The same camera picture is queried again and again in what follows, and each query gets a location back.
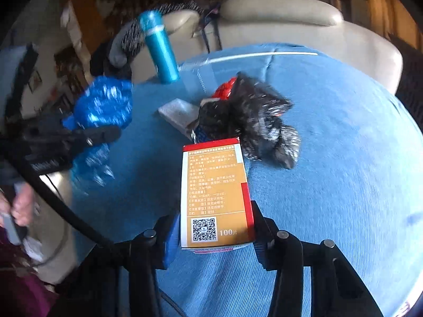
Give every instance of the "blue tablecloth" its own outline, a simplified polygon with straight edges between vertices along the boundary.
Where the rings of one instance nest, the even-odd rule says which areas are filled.
[[[209,56],[267,51],[310,49],[267,44]],[[283,120],[302,138],[297,166],[246,161],[251,198],[263,215],[301,240],[334,240],[384,316],[392,316],[423,269],[423,137],[411,116],[373,79],[321,53],[212,66],[219,84],[244,71],[295,104]],[[177,97],[198,103],[182,81],[135,86],[133,122],[111,148],[116,180],[88,196],[75,192],[74,211],[115,241],[152,227],[179,201],[181,149],[189,140],[157,113]],[[76,244],[81,257],[91,246],[82,236]],[[267,314],[274,275],[262,269],[250,245],[219,254],[179,251],[158,278],[191,317],[258,317]],[[309,280],[305,269],[303,315],[310,311]]]

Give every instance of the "finger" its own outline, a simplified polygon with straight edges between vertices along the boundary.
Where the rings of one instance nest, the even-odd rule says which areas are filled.
[[[2,194],[0,194],[0,212],[10,213],[10,205]]]
[[[30,220],[28,217],[22,217],[20,219],[15,219],[15,223],[19,226],[28,226],[30,223]]]
[[[22,218],[25,218],[26,220],[28,220],[28,222],[31,222],[33,217],[32,205],[25,206],[20,211],[17,211],[16,209],[12,209],[12,216],[15,218],[16,221],[19,221]]]
[[[22,185],[20,192],[13,201],[13,208],[17,211],[25,209],[27,206],[32,206],[34,202],[34,192],[27,183]]]

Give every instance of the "beige leather sofa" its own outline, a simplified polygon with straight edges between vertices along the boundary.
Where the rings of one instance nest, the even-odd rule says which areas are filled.
[[[369,75],[395,94],[402,72],[402,56],[386,39],[361,26],[346,22],[333,6],[318,0],[228,0],[221,18],[207,25],[210,50],[260,43],[305,45]],[[178,62],[207,48],[196,31],[198,14],[183,10],[164,16],[164,24]],[[132,65],[133,81],[156,74],[148,49],[143,48]]]
[[[222,48],[257,43],[305,45],[369,75],[395,94],[402,56],[386,39],[346,22],[318,0],[228,0],[218,22]]]

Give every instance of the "red stripe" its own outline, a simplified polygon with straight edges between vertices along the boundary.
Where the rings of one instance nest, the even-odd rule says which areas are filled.
[[[185,152],[185,151],[202,150],[202,149],[223,147],[225,145],[233,145],[233,144],[239,144],[239,143],[240,143],[239,138],[220,139],[218,141],[210,141],[210,142],[204,142],[204,143],[198,143],[198,144],[184,145],[182,151]]]
[[[252,215],[250,191],[248,190],[248,184],[246,182],[241,183],[242,197],[244,198],[245,217],[247,219],[248,237],[250,241],[255,240],[254,232],[254,217]]]

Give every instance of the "sofa cushion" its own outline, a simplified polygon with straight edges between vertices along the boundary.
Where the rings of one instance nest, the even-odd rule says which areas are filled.
[[[172,34],[187,23],[198,24],[199,19],[198,13],[193,10],[178,10],[164,15],[163,23],[168,34]]]
[[[232,22],[300,22],[323,26],[343,22],[334,6],[318,0],[228,0],[220,15]]]

